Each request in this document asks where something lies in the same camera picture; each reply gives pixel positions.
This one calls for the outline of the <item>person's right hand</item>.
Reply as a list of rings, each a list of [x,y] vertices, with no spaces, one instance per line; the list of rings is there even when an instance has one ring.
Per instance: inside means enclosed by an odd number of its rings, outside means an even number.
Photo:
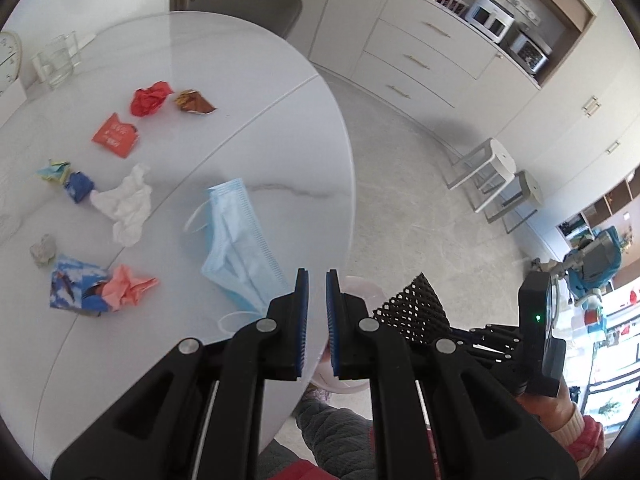
[[[549,432],[558,431],[565,426],[575,411],[575,404],[570,400],[570,390],[568,390],[564,379],[561,379],[558,395],[554,398],[523,393],[516,400],[525,411],[535,416]]]

